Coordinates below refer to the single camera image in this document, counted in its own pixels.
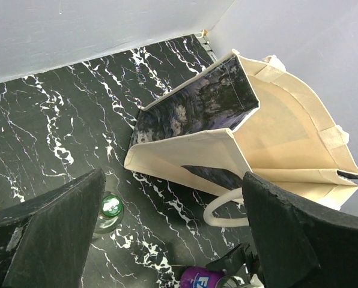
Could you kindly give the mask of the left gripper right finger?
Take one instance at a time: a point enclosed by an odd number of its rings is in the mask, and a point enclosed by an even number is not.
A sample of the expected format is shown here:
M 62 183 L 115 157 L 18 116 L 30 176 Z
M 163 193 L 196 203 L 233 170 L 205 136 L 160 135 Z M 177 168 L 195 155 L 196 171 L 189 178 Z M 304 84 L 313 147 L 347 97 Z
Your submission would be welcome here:
M 266 287 L 358 287 L 358 217 L 247 172 L 242 194 Z

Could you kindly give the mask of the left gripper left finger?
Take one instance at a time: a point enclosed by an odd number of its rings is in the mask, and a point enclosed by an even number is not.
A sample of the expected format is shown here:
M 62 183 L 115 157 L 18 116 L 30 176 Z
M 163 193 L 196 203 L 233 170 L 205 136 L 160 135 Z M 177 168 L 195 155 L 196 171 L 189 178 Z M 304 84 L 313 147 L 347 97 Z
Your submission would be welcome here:
M 80 287 L 106 176 L 94 169 L 0 211 L 0 287 Z

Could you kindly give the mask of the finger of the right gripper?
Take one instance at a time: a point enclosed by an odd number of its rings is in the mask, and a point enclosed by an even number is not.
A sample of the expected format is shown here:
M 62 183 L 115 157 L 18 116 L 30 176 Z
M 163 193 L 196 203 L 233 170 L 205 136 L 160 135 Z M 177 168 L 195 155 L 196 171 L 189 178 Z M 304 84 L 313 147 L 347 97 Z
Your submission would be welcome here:
M 247 272 L 243 277 L 244 281 L 253 280 L 253 285 L 262 286 L 262 267 L 258 254 L 249 243 L 238 244 L 223 257 L 206 264 L 206 268 L 212 272 L 223 271 L 227 276 L 235 276 L 241 267 L 245 266 Z

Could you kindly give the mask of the purple soda can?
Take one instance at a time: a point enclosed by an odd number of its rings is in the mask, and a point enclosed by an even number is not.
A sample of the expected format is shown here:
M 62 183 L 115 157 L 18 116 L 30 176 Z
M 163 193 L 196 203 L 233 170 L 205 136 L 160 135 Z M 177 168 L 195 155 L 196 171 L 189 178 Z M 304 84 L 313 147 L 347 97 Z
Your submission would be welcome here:
M 215 288 L 222 287 L 229 276 L 224 272 L 211 272 L 206 268 L 190 266 L 180 277 L 180 288 Z

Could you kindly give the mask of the beige canvas tote bag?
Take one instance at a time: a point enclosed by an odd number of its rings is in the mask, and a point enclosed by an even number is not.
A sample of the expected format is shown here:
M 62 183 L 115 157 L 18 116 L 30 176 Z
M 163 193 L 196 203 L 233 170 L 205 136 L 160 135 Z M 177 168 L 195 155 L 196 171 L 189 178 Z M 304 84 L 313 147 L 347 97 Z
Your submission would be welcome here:
M 349 135 L 318 95 L 276 56 L 261 61 L 233 50 L 139 112 L 124 167 L 215 195 L 207 224 L 239 227 L 247 218 L 216 218 L 242 202 L 253 172 L 338 210 L 358 190 Z

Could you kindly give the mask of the far clear glass bottle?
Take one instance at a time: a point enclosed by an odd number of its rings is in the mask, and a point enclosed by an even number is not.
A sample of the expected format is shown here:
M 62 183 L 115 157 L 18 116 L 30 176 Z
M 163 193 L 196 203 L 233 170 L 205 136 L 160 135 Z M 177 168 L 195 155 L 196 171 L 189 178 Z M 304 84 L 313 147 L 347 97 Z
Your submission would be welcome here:
M 112 233 L 122 222 L 124 216 L 123 201 L 114 193 L 105 191 L 93 238 L 100 238 L 103 235 Z

